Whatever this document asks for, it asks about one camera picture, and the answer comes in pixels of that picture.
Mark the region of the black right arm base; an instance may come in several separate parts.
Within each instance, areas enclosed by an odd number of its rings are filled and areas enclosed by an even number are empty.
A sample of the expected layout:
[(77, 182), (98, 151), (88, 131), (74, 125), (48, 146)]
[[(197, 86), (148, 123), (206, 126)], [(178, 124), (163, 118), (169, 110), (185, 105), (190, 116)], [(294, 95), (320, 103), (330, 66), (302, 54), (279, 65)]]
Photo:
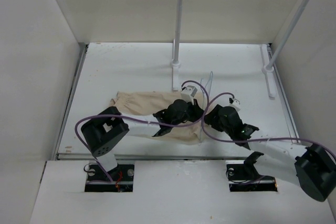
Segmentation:
[(263, 156), (260, 152), (253, 152), (245, 160), (226, 161), (226, 177), (229, 181), (229, 191), (243, 192), (277, 192), (274, 177), (260, 175), (254, 167), (257, 159)]

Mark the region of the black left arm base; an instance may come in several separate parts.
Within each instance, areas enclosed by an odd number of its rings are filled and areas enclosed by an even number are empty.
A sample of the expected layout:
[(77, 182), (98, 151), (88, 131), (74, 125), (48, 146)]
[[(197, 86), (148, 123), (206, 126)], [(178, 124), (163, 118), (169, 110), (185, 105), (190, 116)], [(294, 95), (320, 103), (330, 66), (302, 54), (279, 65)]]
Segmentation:
[(86, 193), (131, 193), (133, 192), (134, 164), (119, 164), (110, 173), (110, 180), (102, 169), (95, 163), (84, 166), (87, 174)]

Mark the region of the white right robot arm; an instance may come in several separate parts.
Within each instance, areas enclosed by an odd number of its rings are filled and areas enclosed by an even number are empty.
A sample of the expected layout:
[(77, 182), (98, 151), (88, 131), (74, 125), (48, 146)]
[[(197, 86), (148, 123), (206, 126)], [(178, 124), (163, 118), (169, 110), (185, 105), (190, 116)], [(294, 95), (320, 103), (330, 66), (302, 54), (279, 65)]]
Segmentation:
[(318, 143), (293, 143), (291, 138), (270, 137), (260, 128), (243, 123), (232, 106), (217, 105), (202, 124), (226, 133), (230, 141), (252, 151), (244, 161), (251, 180), (271, 176), (300, 187), (310, 198), (324, 202), (335, 190), (335, 155)]

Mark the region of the beige trousers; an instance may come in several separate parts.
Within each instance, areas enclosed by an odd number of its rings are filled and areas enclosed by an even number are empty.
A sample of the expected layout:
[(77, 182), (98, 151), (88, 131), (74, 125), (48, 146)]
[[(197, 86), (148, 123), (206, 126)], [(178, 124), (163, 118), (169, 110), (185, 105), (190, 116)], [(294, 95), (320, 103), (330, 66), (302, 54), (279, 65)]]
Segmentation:
[[(175, 100), (181, 98), (177, 92), (121, 92), (110, 101), (110, 106), (116, 106), (121, 113), (132, 115), (150, 115), (166, 109)], [(174, 142), (186, 145), (196, 145), (203, 141), (201, 137), (201, 124), (174, 128), (162, 137), (152, 137), (153, 140)]]

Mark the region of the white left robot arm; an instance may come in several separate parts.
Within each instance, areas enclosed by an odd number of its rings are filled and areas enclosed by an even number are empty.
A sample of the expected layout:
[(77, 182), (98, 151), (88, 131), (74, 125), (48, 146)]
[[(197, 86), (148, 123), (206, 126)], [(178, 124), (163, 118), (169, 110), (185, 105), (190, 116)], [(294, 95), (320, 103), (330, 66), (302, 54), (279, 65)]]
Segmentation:
[(143, 138), (172, 138), (175, 131), (195, 125), (204, 110), (196, 99), (186, 102), (175, 100), (166, 109), (150, 115), (122, 114), (110, 106), (81, 126), (88, 150), (98, 162), (100, 175), (113, 181), (118, 175), (118, 162), (112, 149), (127, 135)]

